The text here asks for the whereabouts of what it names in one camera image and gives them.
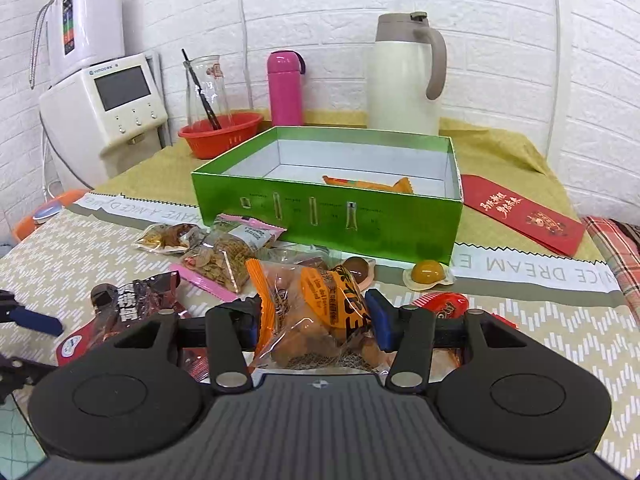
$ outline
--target thermos handle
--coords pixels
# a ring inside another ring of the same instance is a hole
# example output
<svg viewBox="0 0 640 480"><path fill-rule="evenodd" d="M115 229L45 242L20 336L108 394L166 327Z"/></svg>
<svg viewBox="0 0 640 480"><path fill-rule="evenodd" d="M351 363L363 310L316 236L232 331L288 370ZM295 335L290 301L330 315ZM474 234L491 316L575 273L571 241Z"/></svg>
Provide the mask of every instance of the thermos handle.
<svg viewBox="0 0 640 480"><path fill-rule="evenodd" d="M306 72L305 60L303 59L302 56L300 56L300 54L298 54L295 50L275 50L274 52L272 52L272 54L276 54L277 52L293 52L296 56L298 56L298 60L300 62L300 73L302 75L305 75L305 72Z"/></svg>
<svg viewBox="0 0 640 480"><path fill-rule="evenodd" d="M431 43L431 78L425 94L429 101L434 101L442 94L447 78L447 44L435 28L429 27L425 33Z"/></svg>

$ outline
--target light green tiled surface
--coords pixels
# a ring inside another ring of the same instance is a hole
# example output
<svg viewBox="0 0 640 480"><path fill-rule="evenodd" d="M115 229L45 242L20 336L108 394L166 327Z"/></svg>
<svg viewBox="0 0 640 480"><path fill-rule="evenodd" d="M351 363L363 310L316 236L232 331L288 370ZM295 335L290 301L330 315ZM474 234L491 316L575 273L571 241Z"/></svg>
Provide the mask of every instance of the light green tiled surface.
<svg viewBox="0 0 640 480"><path fill-rule="evenodd" d="M0 404L0 475L15 480L45 457L31 428L9 396Z"/></svg>

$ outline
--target pink bottle cap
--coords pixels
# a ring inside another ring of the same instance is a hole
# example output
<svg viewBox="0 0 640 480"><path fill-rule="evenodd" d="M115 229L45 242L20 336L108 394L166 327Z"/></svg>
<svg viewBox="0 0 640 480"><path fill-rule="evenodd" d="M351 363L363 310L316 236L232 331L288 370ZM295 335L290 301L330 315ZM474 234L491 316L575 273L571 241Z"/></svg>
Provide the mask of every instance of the pink bottle cap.
<svg viewBox="0 0 640 480"><path fill-rule="evenodd" d="M305 60L293 50L277 50L271 52L267 60L267 73L306 72Z"/></svg>

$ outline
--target green box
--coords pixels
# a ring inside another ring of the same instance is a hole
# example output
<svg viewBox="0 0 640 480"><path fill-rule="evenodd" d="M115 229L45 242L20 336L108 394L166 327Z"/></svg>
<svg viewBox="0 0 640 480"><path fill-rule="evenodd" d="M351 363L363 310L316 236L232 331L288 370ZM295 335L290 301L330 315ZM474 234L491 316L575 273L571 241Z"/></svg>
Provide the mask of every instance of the green box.
<svg viewBox="0 0 640 480"><path fill-rule="evenodd" d="M449 137L321 126L276 126L193 172L205 224L219 213L287 228L282 237L351 253L449 263L462 184ZM327 175L415 194L328 186Z"/></svg>

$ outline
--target white brick wall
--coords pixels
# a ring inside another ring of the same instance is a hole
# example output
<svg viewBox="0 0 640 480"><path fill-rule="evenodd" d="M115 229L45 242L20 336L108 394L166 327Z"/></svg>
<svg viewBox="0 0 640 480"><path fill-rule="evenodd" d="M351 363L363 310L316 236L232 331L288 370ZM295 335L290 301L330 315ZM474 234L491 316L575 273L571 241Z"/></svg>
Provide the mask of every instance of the white brick wall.
<svg viewBox="0 0 640 480"><path fill-rule="evenodd" d="M180 48L222 54L233 107L247 106L238 0L124 0L127 51L161 53L173 133L185 124ZM426 10L449 48L446 114L526 133L546 148L556 63L554 0L244 0L257 106L268 106L266 58L307 60L305 107L366 108L365 60L382 12Z"/></svg>
<svg viewBox="0 0 640 480"><path fill-rule="evenodd" d="M572 0L559 177L578 212L640 224L640 0Z"/></svg>
<svg viewBox="0 0 640 480"><path fill-rule="evenodd" d="M0 240L44 200L37 104L46 88L46 46L39 59L39 85L33 91L28 65L31 31L46 2L0 0Z"/></svg>

